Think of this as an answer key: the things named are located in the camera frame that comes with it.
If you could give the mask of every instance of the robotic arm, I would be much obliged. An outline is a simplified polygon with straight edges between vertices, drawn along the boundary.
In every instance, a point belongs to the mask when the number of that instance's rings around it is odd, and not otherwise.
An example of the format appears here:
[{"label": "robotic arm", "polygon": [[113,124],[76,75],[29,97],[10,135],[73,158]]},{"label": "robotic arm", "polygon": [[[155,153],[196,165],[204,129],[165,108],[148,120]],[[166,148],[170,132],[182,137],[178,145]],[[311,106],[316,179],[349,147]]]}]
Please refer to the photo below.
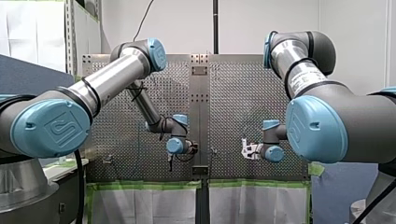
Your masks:
[{"label": "robotic arm", "polygon": [[[358,96],[327,79],[335,67],[335,49],[326,35],[272,32],[265,42],[264,66],[284,81],[291,99],[286,129],[277,137],[286,133],[295,153],[325,163],[395,160],[396,89]],[[264,128],[264,142],[267,133]]]},{"label": "robotic arm", "polygon": [[[31,158],[61,157],[77,150],[88,136],[92,119],[103,106],[125,88],[132,96],[138,79],[166,66],[163,45],[157,39],[125,43],[113,50],[111,63],[69,88],[46,91],[37,97],[8,97],[0,105],[0,157],[25,155]],[[196,145],[186,140],[187,118],[161,118],[147,94],[136,102],[153,133],[171,133],[168,151],[191,153]]]}]

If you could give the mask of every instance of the blue joint cap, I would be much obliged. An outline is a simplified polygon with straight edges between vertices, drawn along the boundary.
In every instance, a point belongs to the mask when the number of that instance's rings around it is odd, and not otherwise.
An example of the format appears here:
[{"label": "blue joint cap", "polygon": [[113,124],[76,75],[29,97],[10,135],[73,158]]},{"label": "blue joint cap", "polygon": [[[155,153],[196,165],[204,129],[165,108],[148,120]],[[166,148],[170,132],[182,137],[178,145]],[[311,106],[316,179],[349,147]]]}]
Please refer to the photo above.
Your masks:
[{"label": "blue joint cap", "polygon": [[188,117],[186,115],[175,114],[174,116],[172,116],[172,118],[184,125],[188,124],[188,122],[187,122]]},{"label": "blue joint cap", "polygon": [[391,93],[396,93],[396,87],[386,87],[384,90],[382,91],[387,91],[387,92],[391,92]]},{"label": "blue joint cap", "polygon": [[280,162],[284,157],[285,152],[283,151],[283,148],[279,146],[268,147],[265,151],[265,159],[270,162]]},{"label": "blue joint cap", "polygon": [[334,163],[347,154],[347,130],[336,111],[314,96],[300,96],[286,110],[288,139],[309,161]]},{"label": "blue joint cap", "polygon": [[273,36],[276,34],[276,32],[271,32],[266,38],[264,42],[264,68],[272,68],[271,66],[271,41]]},{"label": "blue joint cap", "polygon": [[0,94],[0,101],[6,100],[9,97],[15,96],[15,94]]},{"label": "blue joint cap", "polygon": [[156,38],[148,39],[148,54],[153,72],[161,72],[166,67],[166,53],[163,44]]},{"label": "blue joint cap", "polygon": [[166,149],[170,154],[182,154],[184,151],[183,143],[175,137],[168,140]]},{"label": "blue joint cap", "polygon": [[61,99],[44,100],[17,116],[10,129],[10,139],[26,156],[56,158],[76,151],[87,138],[90,127],[90,119],[80,105]]},{"label": "blue joint cap", "polygon": [[268,130],[279,126],[280,122],[278,119],[267,119],[262,121],[262,129]]}]

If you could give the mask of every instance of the silver arm tube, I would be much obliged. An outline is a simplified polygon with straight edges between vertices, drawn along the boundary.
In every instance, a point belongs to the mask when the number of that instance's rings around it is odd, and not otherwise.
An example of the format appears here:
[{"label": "silver arm tube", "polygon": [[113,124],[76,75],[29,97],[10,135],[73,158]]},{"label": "silver arm tube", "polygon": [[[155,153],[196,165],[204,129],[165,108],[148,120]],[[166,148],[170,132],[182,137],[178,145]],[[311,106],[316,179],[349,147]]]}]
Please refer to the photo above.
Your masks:
[{"label": "silver arm tube", "polygon": [[147,77],[149,72],[149,59],[145,54],[139,49],[127,48],[117,60],[68,89],[95,115],[98,113],[99,103],[100,106],[105,106],[135,80]]},{"label": "silver arm tube", "polygon": [[285,40],[273,49],[271,56],[274,69],[288,84],[291,98],[308,86],[327,80],[310,61],[300,62],[293,66],[308,57],[308,49],[301,41]]},{"label": "silver arm tube", "polygon": [[150,126],[158,123],[161,119],[161,116],[158,113],[155,105],[151,102],[151,99],[149,98],[146,91],[141,88],[143,88],[142,82],[137,80],[128,88],[128,92],[136,101],[140,112],[148,123],[148,126]]}]

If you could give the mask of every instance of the logo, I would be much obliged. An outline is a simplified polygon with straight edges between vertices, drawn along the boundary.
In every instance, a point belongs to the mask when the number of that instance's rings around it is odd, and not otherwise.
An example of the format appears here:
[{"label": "logo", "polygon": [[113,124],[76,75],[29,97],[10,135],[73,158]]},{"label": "logo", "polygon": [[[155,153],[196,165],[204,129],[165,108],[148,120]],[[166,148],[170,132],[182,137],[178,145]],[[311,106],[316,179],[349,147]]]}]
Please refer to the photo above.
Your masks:
[{"label": "logo", "polygon": [[44,127],[59,147],[66,146],[82,132],[82,128],[72,112],[62,113],[57,118],[48,122]]},{"label": "logo", "polygon": [[301,132],[305,129],[303,123],[300,119],[293,113],[291,116],[291,124],[289,128],[289,133],[294,142],[299,143],[301,140]]},{"label": "logo", "polygon": [[155,54],[157,55],[159,60],[166,61],[165,51],[163,50],[163,48],[156,48],[155,49]]}]

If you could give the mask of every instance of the gray fabric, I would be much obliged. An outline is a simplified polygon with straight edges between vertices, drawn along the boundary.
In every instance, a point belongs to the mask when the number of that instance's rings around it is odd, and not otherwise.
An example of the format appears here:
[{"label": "gray fabric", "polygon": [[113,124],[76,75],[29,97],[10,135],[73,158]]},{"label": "gray fabric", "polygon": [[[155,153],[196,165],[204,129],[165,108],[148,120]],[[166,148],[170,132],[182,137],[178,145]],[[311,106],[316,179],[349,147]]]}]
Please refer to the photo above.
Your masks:
[{"label": "gray fabric", "polygon": [[0,55],[1,94],[40,94],[73,82],[69,74]]},{"label": "gray fabric", "polygon": [[194,224],[195,189],[96,191],[92,223]]},{"label": "gray fabric", "polygon": [[377,164],[322,164],[321,177],[312,177],[314,224],[347,223],[349,207],[367,197],[377,174]]},{"label": "gray fabric", "polygon": [[235,187],[210,189],[211,224],[304,224],[306,189]]}]

